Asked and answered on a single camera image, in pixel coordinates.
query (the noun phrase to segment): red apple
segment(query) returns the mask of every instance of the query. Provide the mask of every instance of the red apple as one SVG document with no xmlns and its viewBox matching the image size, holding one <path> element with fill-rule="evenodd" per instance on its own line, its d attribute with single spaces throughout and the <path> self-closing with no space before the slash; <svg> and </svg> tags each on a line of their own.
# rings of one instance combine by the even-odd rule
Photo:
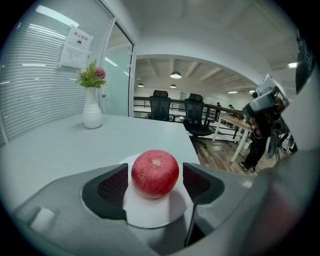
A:
<svg viewBox="0 0 320 256">
<path fill-rule="evenodd" d="M 176 159 L 162 150 L 149 150 L 134 161 L 131 178 L 134 187 L 149 198 L 160 198 L 169 193 L 179 176 Z"/>
</svg>

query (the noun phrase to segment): black office chair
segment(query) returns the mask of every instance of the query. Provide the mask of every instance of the black office chair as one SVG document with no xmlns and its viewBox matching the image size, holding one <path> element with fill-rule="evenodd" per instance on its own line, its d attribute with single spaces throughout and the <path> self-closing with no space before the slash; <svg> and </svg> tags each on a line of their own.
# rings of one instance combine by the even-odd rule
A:
<svg viewBox="0 0 320 256">
<path fill-rule="evenodd" d="M 151 114 L 147 116 L 149 119 L 169 121 L 169 109 L 171 98 L 168 97 L 168 92 L 165 90 L 155 90 L 153 96 L 149 97 Z"/>
<path fill-rule="evenodd" d="M 204 110 L 204 102 L 201 95 L 190 94 L 189 99 L 184 100 L 185 107 L 185 119 L 183 125 L 185 129 L 192 134 L 192 144 L 194 146 L 195 152 L 198 153 L 196 148 L 196 142 L 203 144 L 204 148 L 207 148 L 207 145 L 199 141 L 198 136 L 207 136 L 212 134 L 212 131 L 208 126 L 202 124 L 202 112 Z"/>
</svg>

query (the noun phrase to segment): doorway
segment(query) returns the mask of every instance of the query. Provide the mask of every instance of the doorway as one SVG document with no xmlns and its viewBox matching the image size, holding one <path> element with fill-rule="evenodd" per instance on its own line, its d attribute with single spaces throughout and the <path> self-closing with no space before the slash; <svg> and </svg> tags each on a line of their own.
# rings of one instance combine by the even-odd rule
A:
<svg viewBox="0 0 320 256">
<path fill-rule="evenodd" d="M 101 67 L 106 73 L 106 85 L 101 88 L 100 108 L 103 114 L 129 115 L 129 84 L 133 44 L 114 24 Z"/>
</svg>

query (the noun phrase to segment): office chair backrest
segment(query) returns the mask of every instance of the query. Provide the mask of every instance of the office chair backrest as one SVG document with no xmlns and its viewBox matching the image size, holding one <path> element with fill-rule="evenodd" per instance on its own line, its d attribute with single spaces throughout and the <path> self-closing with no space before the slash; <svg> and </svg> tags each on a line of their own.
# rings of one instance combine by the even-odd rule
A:
<svg viewBox="0 0 320 256">
<path fill-rule="evenodd" d="M 151 106 L 151 118 L 154 120 L 168 121 L 171 98 L 165 90 L 155 90 L 149 97 Z"/>
<path fill-rule="evenodd" d="M 202 124 L 202 112 L 204 110 L 204 102 L 199 94 L 190 94 L 189 99 L 184 100 L 185 116 L 195 125 Z"/>
</svg>

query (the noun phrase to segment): wooden floor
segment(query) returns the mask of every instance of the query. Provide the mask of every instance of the wooden floor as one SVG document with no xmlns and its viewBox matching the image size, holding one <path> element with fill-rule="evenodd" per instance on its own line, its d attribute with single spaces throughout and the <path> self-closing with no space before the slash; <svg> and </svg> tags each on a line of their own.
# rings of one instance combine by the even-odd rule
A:
<svg viewBox="0 0 320 256">
<path fill-rule="evenodd" d="M 243 175 L 256 176 L 261 169 L 273 167 L 277 163 L 275 155 L 273 158 L 267 159 L 266 154 L 264 154 L 255 168 L 256 172 L 253 172 L 252 168 L 249 171 L 244 171 L 240 165 L 240 162 L 246 159 L 250 152 L 250 147 L 247 150 L 242 149 L 236 160 L 232 163 L 230 160 L 236 152 L 238 144 L 234 144 L 233 142 L 219 142 L 210 140 L 201 141 L 206 143 L 207 148 L 205 149 L 204 145 L 196 143 L 196 147 L 198 149 L 198 158 L 201 165 L 210 168 Z M 286 155 L 281 151 L 280 158 L 282 159 L 285 156 Z"/>
</svg>

